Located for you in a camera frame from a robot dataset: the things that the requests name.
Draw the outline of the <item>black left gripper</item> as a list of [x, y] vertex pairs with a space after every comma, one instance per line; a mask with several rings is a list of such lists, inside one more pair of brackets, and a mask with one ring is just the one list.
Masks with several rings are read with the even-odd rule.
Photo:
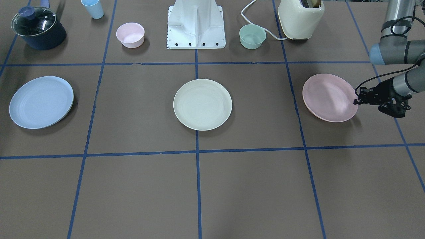
[[354, 105], [370, 104], [377, 105], [381, 113], [391, 116], [392, 118], [404, 118], [410, 106], [409, 100], [411, 94], [399, 94], [395, 87], [395, 77], [379, 83], [375, 87], [360, 87], [360, 97], [354, 99]]

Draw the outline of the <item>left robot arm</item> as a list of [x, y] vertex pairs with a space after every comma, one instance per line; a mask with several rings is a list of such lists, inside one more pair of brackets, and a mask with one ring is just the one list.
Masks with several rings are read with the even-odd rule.
[[413, 22], [424, 24], [415, 16], [414, 0], [390, 0], [387, 5], [381, 39], [370, 49], [369, 58], [374, 65], [409, 64], [405, 70], [395, 71], [395, 77], [375, 87], [358, 85], [354, 105], [377, 105], [378, 110], [393, 118], [403, 118], [410, 110], [408, 101], [423, 92], [424, 40], [408, 40]]

